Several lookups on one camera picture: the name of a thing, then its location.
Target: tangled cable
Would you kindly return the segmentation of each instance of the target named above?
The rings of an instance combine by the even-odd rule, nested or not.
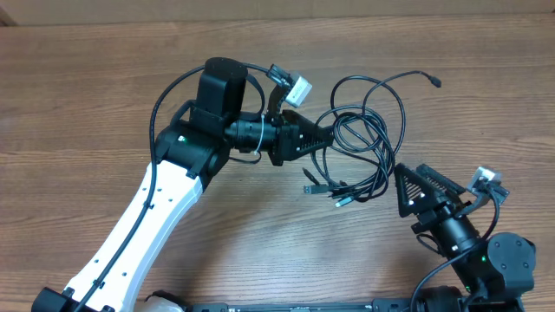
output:
[[[320,185],[320,183],[314,178],[314,176],[308,170],[304,169],[304,174],[313,183],[315,183],[315,186],[317,186],[316,189],[319,190],[311,192],[310,188],[307,187],[305,188],[306,192],[331,192],[332,198],[340,199],[337,202],[336,206],[342,206],[350,203],[353,200],[356,200],[360,203],[366,202],[369,199],[383,195],[383,193],[388,190],[389,176],[391,175],[391,173],[393,173],[393,169],[395,168],[395,156],[397,152],[399,152],[402,140],[405,136],[407,117],[405,115],[405,108],[402,104],[401,98],[396,93],[396,91],[394,91],[394,89],[387,84],[387,82],[406,75],[415,74],[424,75],[430,80],[430,82],[432,82],[432,84],[434,84],[434,86],[436,86],[437,88],[441,87],[441,81],[438,78],[420,70],[409,71],[406,73],[394,75],[383,81],[379,81],[375,78],[363,75],[352,75],[341,79],[333,87],[330,97],[331,109],[323,113],[322,116],[318,118],[316,125],[318,125],[326,116],[333,114],[335,116],[335,120],[330,127],[330,130],[333,133],[334,141],[337,146],[330,146],[330,148],[336,152],[350,156],[354,159],[366,161],[374,165],[376,167],[376,170],[368,178],[353,185],[348,185],[343,181],[335,181],[330,177],[330,172],[328,170],[328,161],[326,159],[326,148],[324,148],[322,150],[322,166],[320,166],[320,164],[318,163],[316,152],[311,153],[310,156],[312,158],[314,166],[316,167],[320,175],[327,181],[328,185]],[[346,105],[336,107],[335,97],[337,89],[346,81],[353,80],[370,81],[373,82],[375,85],[368,91],[368,93],[366,93],[366,96],[364,96],[362,105]],[[393,148],[391,141],[389,140],[388,128],[383,118],[376,111],[367,107],[368,98],[379,87],[386,88],[395,97],[397,103],[399,104],[399,109],[401,110],[401,133],[399,135],[399,140],[397,141],[395,148]],[[353,109],[360,109],[361,112],[352,112]],[[366,129],[370,140],[367,140],[360,133],[349,126],[351,123],[356,121],[361,121],[364,124],[364,128]],[[349,142],[343,135],[343,129],[346,129],[355,137],[357,137],[365,145],[365,147],[355,146],[354,144]],[[377,160],[359,155],[359,153],[366,152],[374,153]]]

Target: white connector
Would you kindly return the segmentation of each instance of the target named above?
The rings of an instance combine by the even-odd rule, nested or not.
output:
[[[303,104],[306,95],[312,89],[312,85],[298,73],[291,74],[294,81],[293,89],[287,94],[285,101],[294,108],[299,108]]]
[[[336,202],[336,208],[343,207],[346,204],[352,202],[353,200],[355,200],[355,199],[352,196],[349,196],[347,198],[343,198],[340,201]]]

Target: cable connector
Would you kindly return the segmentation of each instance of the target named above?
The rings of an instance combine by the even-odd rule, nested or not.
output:
[[[352,196],[349,196],[347,198],[343,198],[340,201],[336,202],[336,207],[343,207],[346,204],[352,202],[353,200],[355,200]]]
[[[494,199],[499,205],[502,205],[510,192],[501,186],[501,177],[501,172],[485,166],[478,167],[467,186],[467,190],[476,196],[476,200],[458,211],[455,216],[457,218],[466,216],[486,205],[490,199]]]
[[[441,88],[441,80],[438,77],[435,76],[430,76],[429,77],[430,82],[432,82],[432,84],[436,87],[436,88]]]
[[[299,73],[293,73],[291,78],[294,81],[294,85],[289,94],[287,94],[285,101],[294,108],[299,108],[303,104],[306,95],[312,90],[312,85]]]
[[[304,167],[303,167],[303,173],[306,176],[306,178],[308,178],[310,180],[310,182],[314,183],[315,185],[320,185],[320,182],[318,182],[318,180],[316,178],[314,178],[314,175],[312,175],[312,173],[310,173],[310,171],[308,171]]]
[[[306,98],[306,95],[312,89],[312,85],[299,73],[294,72],[289,74],[276,64],[271,65],[266,76],[285,90],[287,94],[285,101],[294,108],[299,108],[303,104],[304,98]]]
[[[324,194],[330,191],[329,185],[311,185],[304,187],[305,194]]]

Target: wood grain surface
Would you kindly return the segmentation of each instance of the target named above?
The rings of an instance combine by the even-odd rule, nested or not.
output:
[[[477,166],[502,171],[511,196],[497,232],[538,246],[527,311],[555,304],[555,16],[419,16],[294,21],[145,23],[0,29],[0,310],[29,310],[43,286],[62,290],[134,196],[148,156],[153,103],[175,77],[212,56],[301,71],[299,109],[315,120],[346,75],[393,81],[408,128],[398,161],[425,162],[463,185]],[[194,77],[160,110],[157,130],[196,95]],[[260,77],[267,94],[271,83]],[[345,84],[336,102],[369,85]],[[244,110],[255,111],[249,87]],[[396,141],[387,92],[369,105]],[[330,155],[353,182],[374,168]],[[440,259],[420,246],[394,189],[343,208],[304,195],[310,158],[272,167],[228,163],[181,220],[143,284],[189,302],[352,302],[409,296]],[[471,219],[486,229],[488,206]],[[461,287],[451,269],[430,285]]]
[[[20,26],[550,13],[555,0],[0,0]]]

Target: black cable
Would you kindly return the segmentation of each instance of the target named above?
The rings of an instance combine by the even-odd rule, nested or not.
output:
[[[467,299],[465,299],[465,301],[462,303],[462,309],[460,310],[461,312],[467,312],[468,306],[470,305],[470,303],[472,303],[474,300],[476,300],[478,297],[480,296],[480,292],[476,291],[475,293],[471,294]]]
[[[376,171],[363,181],[360,181],[354,185],[347,185],[342,181],[337,182],[330,177],[330,172],[328,170],[328,161],[326,159],[326,148],[322,150],[322,167],[318,164],[316,152],[312,152],[310,154],[312,162],[314,163],[314,166],[318,170],[320,175],[328,182],[332,198],[351,198],[352,200],[356,200],[362,203],[366,202],[369,199],[381,196],[385,191],[387,191],[389,186],[389,176],[393,173],[393,169],[395,168],[395,156],[401,148],[407,125],[407,117],[405,114],[405,108],[402,104],[402,100],[396,93],[396,91],[394,91],[394,89],[387,84],[387,82],[393,81],[394,79],[401,78],[406,75],[424,75],[437,88],[441,86],[441,82],[439,79],[427,73],[424,73],[422,71],[409,71],[406,73],[391,76],[383,81],[379,81],[375,78],[370,78],[363,75],[352,75],[341,79],[333,87],[330,97],[331,109],[320,116],[320,118],[316,122],[316,125],[318,125],[326,116],[334,114],[336,119],[334,120],[331,129],[334,135],[335,142],[339,147],[330,146],[330,148],[352,158],[369,162],[376,167]],[[362,105],[347,105],[336,107],[334,101],[337,89],[344,82],[352,80],[370,81],[373,82],[375,85],[368,91],[368,93],[366,93],[364,100],[362,101]],[[379,87],[386,88],[395,97],[401,111],[401,133],[399,135],[399,140],[397,141],[395,148],[393,148],[391,145],[388,137],[388,129],[383,118],[374,110],[367,108],[368,98],[370,97],[372,92],[374,92]],[[354,112],[343,112],[341,114],[338,114],[338,112],[350,109],[360,109],[362,111],[359,114]],[[353,130],[349,126],[349,124],[356,121],[362,121],[370,137],[370,140],[366,140],[361,134],[359,134],[357,131]],[[347,129],[351,134],[355,135],[365,145],[365,147],[358,147],[348,142],[343,136],[343,128]],[[365,153],[370,151],[373,152],[374,155],[377,157],[377,161],[356,155],[356,153]]]
[[[424,242],[422,240],[422,237],[425,237],[425,238],[431,240],[432,242],[434,242],[435,247],[437,247],[437,248],[434,248],[434,247],[430,246],[428,243]],[[436,254],[438,254],[440,256],[443,256],[443,253],[440,251],[440,245],[437,243],[437,240],[435,240],[435,238],[433,236],[431,236],[429,234],[425,234],[425,233],[420,233],[420,234],[416,235],[416,240],[418,241],[418,243],[422,244],[422,246],[426,247],[427,249],[435,252]]]
[[[249,64],[249,63],[243,63],[243,65],[245,65],[247,68],[253,68],[253,69],[262,71],[264,73],[268,72],[268,69],[262,68],[258,65],[253,65],[253,64]],[[162,94],[160,95],[160,97],[158,98],[156,103],[154,104],[152,114],[150,115],[150,126],[148,128],[148,138],[149,138],[149,141],[150,141],[149,146],[150,146],[150,161],[151,161],[151,173],[152,173],[152,175],[151,175],[151,179],[150,179],[150,188],[148,190],[147,199],[145,200],[145,203],[143,204],[142,210],[140,211],[139,216],[135,220],[135,223],[133,224],[133,227],[131,228],[131,230],[129,231],[129,233],[127,234],[127,236],[125,237],[125,239],[121,243],[118,250],[114,253],[114,255],[112,256],[112,258],[110,259],[108,264],[106,264],[106,267],[104,268],[104,270],[102,270],[102,273],[98,276],[98,278],[96,278],[93,281],[93,286],[91,286],[91,288],[88,290],[87,294],[85,294],[85,296],[81,299],[81,301],[79,302],[79,304],[75,308],[74,312],[79,312],[81,309],[83,309],[83,307],[85,306],[85,304],[87,304],[87,301],[90,299],[90,297],[102,285],[102,282],[103,282],[104,278],[106,278],[106,276],[108,275],[108,272],[112,269],[115,262],[120,257],[121,253],[125,250],[125,248],[129,244],[129,242],[131,241],[131,238],[133,238],[134,233],[139,228],[139,225],[142,222],[142,219],[145,217],[145,215],[147,214],[148,209],[151,206],[154,191],[156,189],[156,176],[157,176],[157,173],[158,173],[158,168],[156,166],[156,162],[157,162],[156,161],[156,154],[155,154],[154,124],[155,124],[155,121],[156,121],[156,114],[158,113],[158,109],[160,108],[160,105],[162,104],[162,101],[166,98],[166,96],[170,93],[170,91],[172,91],[172,89],[175,88],[175,86],[177,86],[180,82],[184,81],[187,77],[198,73],[199,71],[203,70],[204,68],[205,68],[204,65],[198,66],[197,68],[191,69],[188,72],[181,75],[180,77],[178,77],[169,86],[167,86],[167,88],[164,90],[164,92],[162,92]]]
[[[191,108],[194,107],[194,101],[193,100],[187,100],[185,101],[185,103],[183,103],[183,105],[180,106],[180,108],[177,109],[177,112],[175,112],[175,114],[173,114],[172,120],[170,121],[170,126],[175,126],[178,124],[178,122],[181,120],[181,117],[183,117],[183,115]]]
[[[258,158],[255,160],[247,160],[247,159],[238,159],[235,157],[230,156],[229,160],[237,161],[239,164],[245,165],[256,165],[262,159],[262,153],[258,153]]]
[[[416,307],[415,307],[416,297],[418,296],[418,292],[420,291],[422,286],[424,286],[424,284],[430,278],[432,278],[434,275],[436,275],[439,271],[445,269],[447,266],[449,266],[453,263],[456,263],[457,261],[461,260],[463,257],[466,257],[477,246],[480,246],[483,243],[485,243],[487,241],[487,239],[490,237],[490,235],[492,235],[493,229],[495,229],[495,225],[497,225],[497,222],[500,219],[500,203],[497,200],[497,198],[494,196],[493,191],[491,189],[488,189],[488,193],[489,193],[490,197],[493,200],[493,205],[495,206],[495,214],[493,215],[492,223],[489,225],[489,228],[487,228],[486,233],[484,234],[483,237],[481,237],[480,241],[478,243],[476,243],[472,248],[469,248],[469,249],[465,250],[464,252],[462,252],[457,257],[454,257],[451,260],[446,261],[445,263],[441,264],[437,268],[431,270],[426,276],[424,276],[424,278],[422,278],[422,280],[416,286],[415,291],[413,291],[413,295],[410,297],[410,305],[409,305],[410,311],[418,312]]]
[[[258,91],[258,94],[260,94],[260,109],[256,112],[256,115],[258,116],[257,118],[262,116],[262,113],[264,112],[264,106],[266,103],[266,99],[264,97],[264,90],[262,89],[262,86],[260,86],[260,84],[258,83],[258,80],[251,74],[248,74],[246,76],[246,80]]]

